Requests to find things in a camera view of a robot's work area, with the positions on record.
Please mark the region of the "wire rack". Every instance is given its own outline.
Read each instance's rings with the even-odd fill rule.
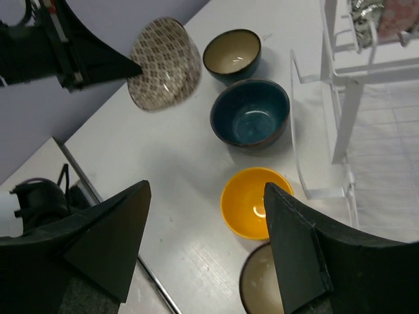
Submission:
[[[399,241],[419,241],[418,34],[402,32],[380,42],[371,22],[373,43],[362,49],[356,42],[349,2],[320,0],[320,9],[321,74],[301,76],[291,51],[291,101],[294,68],[300,83],[320,82],[326,149],[331,163],[340,164],[346,175],[341,186],[307,188],[293,140],[302,187],[308,199],[346,198],[354,228]],[[348,27],[335,31],[339,16]],[[344,34],[349,41],[337,44]],[[339,53],[346,58],[341,67]],[[383,58],[390,55],[396,58]],[[291,130],[294,118],[291,110]]]
[[[418,90],[364,93],[347,158],[355,181],[359,229],[400,241],[419,240]]]

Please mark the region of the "metal object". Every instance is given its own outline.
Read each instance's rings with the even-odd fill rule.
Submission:
[[[162,283],[158,280],[156,275],[151,271],[151,268],[144,262],[144,259],[142,259],[140,255],[137,256],[137,261],[140,267],[147,274],[147,277],[149,278],[149,280],[151,280],[151,282],[155,285],[158,295],[161,297],[162,301],[164,302],[164,304],[166,304],[168,309],[173,314],[182,314],[182,312],[176,306],[173,299],[169,296],[167,290],[163,287]]]
[[[24,4],[17,25],[0,21],[0,86],[57,76],[73,91],[142,74],[140,65],[89,32],[65,0]]]
[[[356,41],[350,4],[345,4],[342,16],[350,21],[349,28],[335,32],[337,0],[319,1],[323,50],[318,82],[329,140],[328,147],[322,149],[329,151],[332,164],[342,167],[344,180],[340,186],[321,191],[307,187],[292,125],[295,106],[291,106],[293,148],[301,184],[309,199],[346,198],[354,228],[399,241],[418,240],[419,88],[407,88],[408,93],[403,88],[407,81],[419,79],[417,27],[412,33],[402,32],[380,42],[373,21],[369,21],[373,43],[364,49]],[[351,33],[353,42],[337,45],[344,33]],[[346,63],[340,62],[341,53]],[[383,55],[397,57],[385,60]],[[292,102],[294,67],[301,84],[313,82],[313,76],[301,76],[291,50]],[[374,96],[368,84],[378,84]]]

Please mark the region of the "patterned bowl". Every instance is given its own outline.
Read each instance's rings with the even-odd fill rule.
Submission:
[[[147,111],[181,103],[196,89],[201,76],[197,47],[173,18],[154,20],[139,34],[130,57],[143,74],[128,79],[134,103]]]

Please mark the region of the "bowl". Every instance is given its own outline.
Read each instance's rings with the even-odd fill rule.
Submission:
[[[287,180],[273,170],[253,167],[235,174],[221,194],[221,213],[227,226],[246,239],[269,238],[263,196],[266,183],[275,183],[293,195]]]
[[[248,29],[227,31],[207,45],[202,60],[208,72],[225,84],[247,79],[260,63],[261,40]]]
[[[228,87],[218,96],[210,114],[216,136],[235,147],[261,148],[285,131],[289,98],[270,80],[249,78]]]
[[[130,53],[143,74],[128,79],[134,103],[147,111],[164,109],[186,100],[201,76],[197,47],[173,18],[158,18],[139,34]]]
[[[247,314],[284,314],[270,243],[255,249],[245,261],[239,291]]]

